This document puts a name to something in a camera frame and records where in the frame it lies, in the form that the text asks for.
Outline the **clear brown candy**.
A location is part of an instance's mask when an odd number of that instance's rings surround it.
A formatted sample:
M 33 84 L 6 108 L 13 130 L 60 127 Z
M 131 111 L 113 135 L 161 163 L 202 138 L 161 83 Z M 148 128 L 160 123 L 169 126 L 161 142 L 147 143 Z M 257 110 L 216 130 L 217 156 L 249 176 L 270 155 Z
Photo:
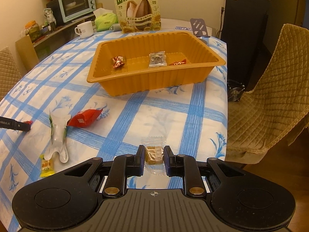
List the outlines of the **clear brown candy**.
M 166 143 L 165 136 L 148 136 L 141 139 L 145 147 L 145 168 L 154 175 L 166 175 L 163 149 Z

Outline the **green long snack wrapper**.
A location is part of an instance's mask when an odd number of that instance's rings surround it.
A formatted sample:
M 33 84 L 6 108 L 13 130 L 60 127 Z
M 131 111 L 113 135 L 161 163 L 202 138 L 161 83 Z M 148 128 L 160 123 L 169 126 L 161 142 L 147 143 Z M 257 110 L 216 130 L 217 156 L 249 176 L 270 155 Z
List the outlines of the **green long snack wrapper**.
M 49 113 L 51 125 L 50 145 L 44 154 L 45 160 L 50 160 L 55 152 L 59 155 L 61 163 L 67 163 L 69 160 L 68 150 L 66 148 L 66 127 L 71 115 L 57 116 L 54 112 Z

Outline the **yellow green candy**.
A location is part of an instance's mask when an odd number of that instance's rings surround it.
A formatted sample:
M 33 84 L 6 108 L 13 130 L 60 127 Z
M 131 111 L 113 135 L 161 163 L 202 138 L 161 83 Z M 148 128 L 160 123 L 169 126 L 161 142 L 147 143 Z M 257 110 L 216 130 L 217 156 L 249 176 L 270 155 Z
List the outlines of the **yellow green candy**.
M 44 158 L 43 154 L 40 155 L 40 159 L 41 159 L 41 173 L 40 173 L 40 177 L 49 177 L 51 175 L 54 175 L 55 174 L 55 170 L 54 170 L 53 159 L 46 160 Z

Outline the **red double happiness packet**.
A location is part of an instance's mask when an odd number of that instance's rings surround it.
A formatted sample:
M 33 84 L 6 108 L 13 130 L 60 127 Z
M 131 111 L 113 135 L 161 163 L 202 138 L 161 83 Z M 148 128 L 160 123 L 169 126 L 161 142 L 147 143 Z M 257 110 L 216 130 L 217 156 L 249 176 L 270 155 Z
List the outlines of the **red double happiness packet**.
M 68 122 L 67 126 L 85 128 L 94 123 L 102 113 L 103 109 L 87 109 L 78 112 Z

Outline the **red patterned candy packet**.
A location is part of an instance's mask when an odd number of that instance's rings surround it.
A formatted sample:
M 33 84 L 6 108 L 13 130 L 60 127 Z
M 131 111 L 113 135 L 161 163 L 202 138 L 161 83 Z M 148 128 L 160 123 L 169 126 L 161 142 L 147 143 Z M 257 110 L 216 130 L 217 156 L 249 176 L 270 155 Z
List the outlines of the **red patterned candy packet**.
M 126 62 L 126 58 L 124 56 L 116 56 L 112 58 L 112 62 L 113 62 L 113 68 L 114 69 L 118 69 L 122 66 L 124 66 L 125 62 Z

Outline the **clear seaweed snack packet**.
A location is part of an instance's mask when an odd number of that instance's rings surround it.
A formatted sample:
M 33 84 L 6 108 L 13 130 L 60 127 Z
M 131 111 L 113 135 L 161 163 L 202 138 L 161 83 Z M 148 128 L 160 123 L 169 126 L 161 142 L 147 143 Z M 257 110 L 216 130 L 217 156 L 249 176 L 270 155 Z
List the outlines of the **clear seaweed snack packet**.
M 149 67 L 167 66 L 165 51 L 153 52 L 149 54 Z

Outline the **red cartoon candy packet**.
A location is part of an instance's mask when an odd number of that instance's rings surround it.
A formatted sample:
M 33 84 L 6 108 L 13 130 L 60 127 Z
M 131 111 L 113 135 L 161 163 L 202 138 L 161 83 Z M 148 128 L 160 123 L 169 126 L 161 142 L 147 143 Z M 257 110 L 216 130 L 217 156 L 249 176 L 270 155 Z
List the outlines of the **red cartoon candy packet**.
M 32 125 L 33 121 L 27 120 L 27 121 L 24 121 L 24 123 L 29 124 L 29 125 Z

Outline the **large red candy packet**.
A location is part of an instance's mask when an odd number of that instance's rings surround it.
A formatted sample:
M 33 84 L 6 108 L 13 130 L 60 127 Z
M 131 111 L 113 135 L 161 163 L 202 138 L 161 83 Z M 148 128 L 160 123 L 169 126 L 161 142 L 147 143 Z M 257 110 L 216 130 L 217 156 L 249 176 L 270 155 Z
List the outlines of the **large red candy packet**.
M 183 60 L 181 60 L 181 61 L 172 62 L 172 63 L 170 63 L 169 65 L 170 65 L 170 66 L 178 66 L 178 65 L 181 65 L 181 64 L 186 64 L 186 59 L 183 59 Z

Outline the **blue checked tablecloth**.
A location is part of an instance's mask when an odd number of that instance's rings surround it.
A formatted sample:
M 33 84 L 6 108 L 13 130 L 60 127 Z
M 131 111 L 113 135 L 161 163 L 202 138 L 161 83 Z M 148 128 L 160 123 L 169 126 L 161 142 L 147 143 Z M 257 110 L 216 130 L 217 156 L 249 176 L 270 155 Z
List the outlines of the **blue checked tablecloth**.
M 26 74 L 1 100 L 1 115 L 32 121 L 31 130 L 1 130 L 1 222 L 17 231 L 12 200 L 23 186 L 40 179 L 41 159 L 50 143 L 50 113 L 75 115 L 100 109 L 90 127 L 68 127 L 69 161 L 54 160 L 56 171 L 99 156 L 110 161 L 133 154 L 149 136 L 164 137 L 175 154 L 198 161 L 224 159 L 227 139 L 227 66 L 216 67 L 202 83 L 171 86 L 112 97 L 86 78 L 99 43 L 123 38 L 103 32 L 76 38 Z

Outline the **quilted brown chair left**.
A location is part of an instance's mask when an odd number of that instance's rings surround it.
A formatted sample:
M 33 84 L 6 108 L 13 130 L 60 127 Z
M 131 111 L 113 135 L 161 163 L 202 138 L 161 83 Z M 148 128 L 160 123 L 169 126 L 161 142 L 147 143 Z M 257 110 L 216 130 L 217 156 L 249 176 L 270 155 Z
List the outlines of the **quilted brown chair left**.
M 9 48 L 3 48 L 0 51 L 0 100 L 6 96 L 20 79 L 21 73 Z

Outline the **quilted brown chair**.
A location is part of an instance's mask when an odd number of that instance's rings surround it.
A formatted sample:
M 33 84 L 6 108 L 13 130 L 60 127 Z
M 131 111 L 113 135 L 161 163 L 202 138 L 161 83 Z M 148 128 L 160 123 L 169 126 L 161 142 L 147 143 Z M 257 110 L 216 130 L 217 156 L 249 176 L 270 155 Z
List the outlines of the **quilted brown chair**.
M 284 24 L 254 89 L 228 104 L 225 160 L 259 163 L 286 135 L 293 143 L 301 126 L 308 126 L 308 29 Z
M 3 48 L 0 51 L 0 100 L 6 96 L 20 79 L 21 73 L 9 48 Z

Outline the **wooden shelf unit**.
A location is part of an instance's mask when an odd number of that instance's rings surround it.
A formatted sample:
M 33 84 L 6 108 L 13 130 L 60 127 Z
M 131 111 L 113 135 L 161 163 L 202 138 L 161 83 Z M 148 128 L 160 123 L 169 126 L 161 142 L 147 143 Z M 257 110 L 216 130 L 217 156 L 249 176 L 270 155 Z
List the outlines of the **wooden shelf unit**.
M 31 42 L 29 36 L 24 36 L 15 42 L 17 53 L 19 54 L 21 61 L 26 71 L 33 69 L 40 61 L 48 57 L 54 51 L 68 43 L 69 41 L 77 38 L 75 33 L 77 25 L 86 21 L 92 21 L 94 31 L 95 15 L 93 12 L 79 17 L 70 23 L 59 27 L 56 31 L 50 34 L 42 36 L 34 43 Z

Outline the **quilted brown chair right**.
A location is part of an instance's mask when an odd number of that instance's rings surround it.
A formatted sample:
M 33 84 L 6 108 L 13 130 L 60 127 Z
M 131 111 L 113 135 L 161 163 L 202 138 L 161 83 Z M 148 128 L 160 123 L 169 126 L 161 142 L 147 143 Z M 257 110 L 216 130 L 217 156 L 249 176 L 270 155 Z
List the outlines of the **quilted brown chair right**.
M 308 126 L 308 29 L 284 24 L 254 89 L 228 104 L 225 160 L 259 163 L 286 135 L 293 143 L 301 126 Z

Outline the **black floor fan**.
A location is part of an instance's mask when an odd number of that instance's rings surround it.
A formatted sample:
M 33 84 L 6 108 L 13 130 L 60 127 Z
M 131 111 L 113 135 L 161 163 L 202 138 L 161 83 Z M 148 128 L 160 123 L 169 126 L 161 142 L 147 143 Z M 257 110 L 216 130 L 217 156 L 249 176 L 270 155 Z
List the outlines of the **black floor fan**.
M 227 80 L 227 98 L 228 102 L 238 102 L 245 90 L 245 86 L 234 80 Z

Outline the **pickle jar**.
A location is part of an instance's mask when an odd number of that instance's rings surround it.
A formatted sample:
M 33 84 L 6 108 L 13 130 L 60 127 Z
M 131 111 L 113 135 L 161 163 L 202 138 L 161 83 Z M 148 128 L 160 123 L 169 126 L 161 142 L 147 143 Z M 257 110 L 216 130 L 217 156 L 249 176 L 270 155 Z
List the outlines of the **pickle jar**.
M 32 43 L 41 37 L 41 30 L 35 20 L 28 22 L 25 25 L 25 34 L 30 37 Z

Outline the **orange plastic tray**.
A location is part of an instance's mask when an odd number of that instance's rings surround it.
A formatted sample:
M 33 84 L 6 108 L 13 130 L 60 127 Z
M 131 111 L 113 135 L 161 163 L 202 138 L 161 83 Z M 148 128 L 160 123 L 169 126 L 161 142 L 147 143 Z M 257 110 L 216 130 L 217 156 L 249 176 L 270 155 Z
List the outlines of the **orange plastic tray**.
M 203 82 L 225 60 L 181 31 L 118 38 L 97 46 L 87 81 L 110 96 Z

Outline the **white mug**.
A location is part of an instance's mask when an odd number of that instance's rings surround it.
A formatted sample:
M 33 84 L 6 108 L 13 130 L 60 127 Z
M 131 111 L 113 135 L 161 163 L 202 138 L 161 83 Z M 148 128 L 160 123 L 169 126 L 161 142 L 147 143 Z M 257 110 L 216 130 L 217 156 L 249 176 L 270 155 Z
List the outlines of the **white mug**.
M 74 28 L 75 33 L 82 39 L 88 38 L 94 34 L 93 25 L 91 21 L 78 24 Z

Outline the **light blue toaster oven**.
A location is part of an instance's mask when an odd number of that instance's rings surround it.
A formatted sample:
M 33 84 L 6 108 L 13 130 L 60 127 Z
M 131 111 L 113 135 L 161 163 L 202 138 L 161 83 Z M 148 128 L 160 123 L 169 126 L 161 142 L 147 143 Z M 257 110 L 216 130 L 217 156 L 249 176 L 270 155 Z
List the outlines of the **light blue toaster oven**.
M 51 9 L 57 27 L 96 10 L 95 0 L 52 0 L 46 4 Z

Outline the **blue white tissue packet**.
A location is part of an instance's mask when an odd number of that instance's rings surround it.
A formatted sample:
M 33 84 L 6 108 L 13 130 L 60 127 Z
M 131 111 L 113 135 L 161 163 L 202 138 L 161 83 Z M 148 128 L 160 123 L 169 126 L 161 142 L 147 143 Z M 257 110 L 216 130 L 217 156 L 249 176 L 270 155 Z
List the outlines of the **blue white tissue packet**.
M 191 32 L 191 31 L 192 31 L 192 28 L 189 28 L 189 27 L 182 27 L 182 26 L 176 26 L 176 27 L 175 27 L 175 30 L 184 30 L 184 31 L 189 31 L 189 32 Z

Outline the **green tissue pack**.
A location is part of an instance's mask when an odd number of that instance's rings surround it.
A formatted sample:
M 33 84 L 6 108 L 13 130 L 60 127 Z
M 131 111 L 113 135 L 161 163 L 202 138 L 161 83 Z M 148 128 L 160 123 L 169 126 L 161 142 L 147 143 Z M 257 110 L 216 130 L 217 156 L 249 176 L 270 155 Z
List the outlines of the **green tissue pack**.
M 97 32 L 102 32 L 105 30 L 109 30 L 113 24 L 118 23 L 118 18 L 112 10 L 99 8 L 94 12 L 95 15 L 95 26 Z

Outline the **grey phone stand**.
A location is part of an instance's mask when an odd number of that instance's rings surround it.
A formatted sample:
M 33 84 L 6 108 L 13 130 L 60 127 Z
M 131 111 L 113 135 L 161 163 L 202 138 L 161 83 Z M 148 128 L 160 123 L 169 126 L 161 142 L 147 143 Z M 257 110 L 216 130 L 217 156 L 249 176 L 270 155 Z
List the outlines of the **grey phone stand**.
M 201 37 L 208 38 L 208 37 L 211 36 L 211 34 L 208 33 L 204 19 L 202 19 L 202 18 L 191 18 L 190 23 L 191 23 L 191 28 L 192 28 L 192 32 L 193 32 L 194 36 L 196 36 L 198 38 L 201 38 Z

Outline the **black cabinet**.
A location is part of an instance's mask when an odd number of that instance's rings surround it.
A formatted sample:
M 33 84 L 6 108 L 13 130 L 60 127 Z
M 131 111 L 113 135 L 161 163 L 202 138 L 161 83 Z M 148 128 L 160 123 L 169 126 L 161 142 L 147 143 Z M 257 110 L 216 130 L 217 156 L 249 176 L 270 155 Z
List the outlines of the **black cabinet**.
M 271 0 L 225 0 L 221 40 L 227 44 L 228 79 L 247 86 L 262 44 Z

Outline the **sunflower seed snack box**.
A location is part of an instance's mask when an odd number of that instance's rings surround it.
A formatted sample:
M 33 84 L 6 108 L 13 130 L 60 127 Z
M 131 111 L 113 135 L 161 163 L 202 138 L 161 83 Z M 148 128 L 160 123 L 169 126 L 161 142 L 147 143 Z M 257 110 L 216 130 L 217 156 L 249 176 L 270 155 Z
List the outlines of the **sunflower seed snack box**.
M 161 30 L 158 0 L 114 0 L 123 33 Z

